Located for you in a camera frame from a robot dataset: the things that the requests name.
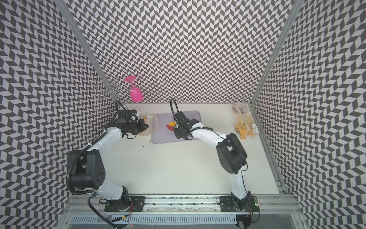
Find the red metal tongs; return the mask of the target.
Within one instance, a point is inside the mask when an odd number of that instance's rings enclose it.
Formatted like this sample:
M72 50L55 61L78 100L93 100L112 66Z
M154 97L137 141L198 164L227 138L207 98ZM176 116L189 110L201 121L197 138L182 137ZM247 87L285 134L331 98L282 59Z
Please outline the red metal tongs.
M173 128L174 127L171 127L171 126L169 126L168 124L166 125L166 127L170 130L170 131L173 131Z

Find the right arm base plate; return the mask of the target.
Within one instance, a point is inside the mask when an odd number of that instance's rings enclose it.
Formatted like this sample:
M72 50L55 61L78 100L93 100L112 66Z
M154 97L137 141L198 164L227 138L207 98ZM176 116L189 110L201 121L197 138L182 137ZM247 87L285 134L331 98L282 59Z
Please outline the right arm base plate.
M236 200L232 196L219 196L218 203L221 212L258 212L259 207L252 199L249 199L245 204L244 201Z

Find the clear bag with cookies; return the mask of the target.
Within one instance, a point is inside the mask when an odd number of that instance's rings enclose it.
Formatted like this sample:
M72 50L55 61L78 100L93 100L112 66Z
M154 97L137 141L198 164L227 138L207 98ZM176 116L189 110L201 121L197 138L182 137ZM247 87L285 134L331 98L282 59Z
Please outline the clear bag with cookies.
M148 128L143 132L139 133L139 136L150 136L157 131L158 120L157 115L145 115L143 117L144 123L148 125Z

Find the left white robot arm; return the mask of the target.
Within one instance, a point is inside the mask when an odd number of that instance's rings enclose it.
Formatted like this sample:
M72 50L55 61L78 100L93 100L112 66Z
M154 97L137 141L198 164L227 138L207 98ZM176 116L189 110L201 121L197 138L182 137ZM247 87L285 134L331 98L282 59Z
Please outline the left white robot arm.
M99 195L107 211L127 211L132 207L128 190L107 178L103 156L123 137L129 140L148 129L136 110L116 102L116 111L103 133L81 150L67 155L66 186L73 195Z

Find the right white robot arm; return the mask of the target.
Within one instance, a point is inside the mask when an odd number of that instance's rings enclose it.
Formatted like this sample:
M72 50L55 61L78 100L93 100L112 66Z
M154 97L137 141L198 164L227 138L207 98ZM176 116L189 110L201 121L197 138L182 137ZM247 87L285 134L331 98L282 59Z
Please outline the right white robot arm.
M174 99L170 100L170 109L175 126L170 129L177 139L200 139L217 151L220 165L231 175L231 198L238 211L254 211L255 203L251 192L246 188L243 172L248 169L247 153L234 133L218 133L206 127L197 119L189 119L179 110Z

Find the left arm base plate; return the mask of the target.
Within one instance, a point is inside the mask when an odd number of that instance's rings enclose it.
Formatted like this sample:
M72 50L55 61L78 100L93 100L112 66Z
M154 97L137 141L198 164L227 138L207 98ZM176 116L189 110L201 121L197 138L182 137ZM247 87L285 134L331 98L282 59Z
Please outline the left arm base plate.
M142 212L145 204L145 196L132 196L127 200L108 200L105 212Z

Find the clear resealable bag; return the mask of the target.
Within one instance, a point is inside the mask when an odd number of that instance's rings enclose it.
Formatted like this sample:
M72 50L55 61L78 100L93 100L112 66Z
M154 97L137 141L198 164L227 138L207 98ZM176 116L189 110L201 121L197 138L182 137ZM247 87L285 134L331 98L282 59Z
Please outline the clear resealable bag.
M249 126L248 136L250 136L251 138L256 137L259 132L258 132L257 126L255 124L255 121L253 119L252 112L250 110L248 110L247 123Z
M237 108L235 118L234 129L236 133L239 134L240 139L246 140L247 138L253 138L254 129L250 114L247 111L242 113L242 111Z

